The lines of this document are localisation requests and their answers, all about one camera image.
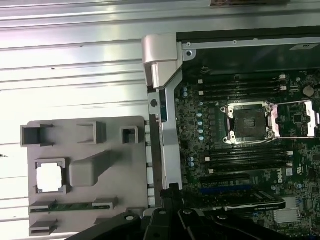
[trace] ram slot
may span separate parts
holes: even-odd
[[[288,155],[282,146],[235,148],[212,151],[205,157],[210,173],[234,173],[287,166]]]
[[[285,83],[283,79],[215,80],[199,85],[199,96],[205,102],[225,99],[260,99],[277,96]]]

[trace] heatsink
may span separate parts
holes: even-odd
[[[301,221],[301,214],[296,197],[284,197],[285,209],[273,211],[274,221],[278,224]]]

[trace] cpu socket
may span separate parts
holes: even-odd
[[[271,141],[272,131],[270,113],[272,107],[268,102],[230,103],[220,109],[226,114],[226,144],[258,144]]]

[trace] blue pcie slot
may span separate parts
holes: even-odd
[[[244,191],[250,190],[252,185],[237,185],[237,186],[217,186],[209,188],[200,188],[199,191],[201,194],[217,194],[224,192],[234,192],[234,191]]]

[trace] ribbed metal panel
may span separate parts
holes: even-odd
[[[148,120],[142,37],[319,24],[318,0],[241,10],[210,9],[207,0],[143,2],[0,1],[0,153],[9,156],[0,159],[1,240],[28,239],[29,233],[27,161],[26,149],[20,148],[20,125],[120,116]]]

